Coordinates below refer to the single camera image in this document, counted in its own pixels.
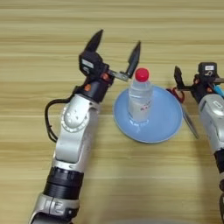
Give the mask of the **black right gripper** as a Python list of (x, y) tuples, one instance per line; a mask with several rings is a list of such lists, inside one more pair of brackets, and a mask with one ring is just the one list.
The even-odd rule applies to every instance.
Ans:
[(214, 86), (224, 83), (224, 78), (200, 78), (196, 75), (191, 86), (186, 86), (182, 80), (182, 72), (178, 66), (174, 68), (174, 79), (177, 89), (180, 91), (190, 91), (196, 102), (200, 102), (206, 95), (215, 94)]

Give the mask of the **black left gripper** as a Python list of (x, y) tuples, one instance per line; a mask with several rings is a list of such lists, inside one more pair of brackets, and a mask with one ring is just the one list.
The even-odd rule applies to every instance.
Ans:
[[(87, 43), (85, 50), (88, 52), (95, 52), (101, 43), (103, 30), (99, 30)], [(105, 66), (98, 74), (89, 75), (85, 82), (75, 89), (76, 94), (83, 95), (84, 97), (92, 100), (93, 102), (100, 103), (103, 101), (108, 89), (113, 85), (114, 79), (127, 81), (131, 79), (135, 72), (141, 51), (141, 42), (138, 42), (129, 56), (129, 66), (125, 72), (116, 72)]]

